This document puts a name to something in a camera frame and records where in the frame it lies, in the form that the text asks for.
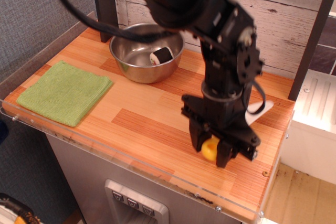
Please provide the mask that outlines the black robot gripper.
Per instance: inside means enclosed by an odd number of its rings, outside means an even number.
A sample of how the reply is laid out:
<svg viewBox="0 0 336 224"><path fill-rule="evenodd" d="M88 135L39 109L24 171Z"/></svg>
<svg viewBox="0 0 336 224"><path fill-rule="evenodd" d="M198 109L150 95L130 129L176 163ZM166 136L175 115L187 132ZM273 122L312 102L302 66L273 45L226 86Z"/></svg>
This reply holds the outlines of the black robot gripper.
<svg viewBox="0 0 336 224"><path fill-rule="evenodd" d="M214 101L210 98L182 96L182 114L189 118L192 145L197 152L212 135L219 138L216 166L225 168L239 153L249 160L257 156L260 138L245 120L251 87L243 90L236 98Z"/></svg>

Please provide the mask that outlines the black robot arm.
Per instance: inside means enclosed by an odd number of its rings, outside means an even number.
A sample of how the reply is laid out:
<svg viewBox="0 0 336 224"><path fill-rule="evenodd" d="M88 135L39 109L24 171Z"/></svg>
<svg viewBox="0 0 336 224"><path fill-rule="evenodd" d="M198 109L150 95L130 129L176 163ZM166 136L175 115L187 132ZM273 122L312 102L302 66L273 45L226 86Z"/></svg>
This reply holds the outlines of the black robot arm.
<svg viewBox="0 0 336 224"><path fill-rule="evenodd" d="M260 139L245 114L263 61L256 47L253 18L234 0L146 0L152 18L168 30L184 30L201 42L205 61L202 97L185 94L182 113L189 119L197 151L218 138L216 165L224 168L237 154L252 160Z"/></svg>

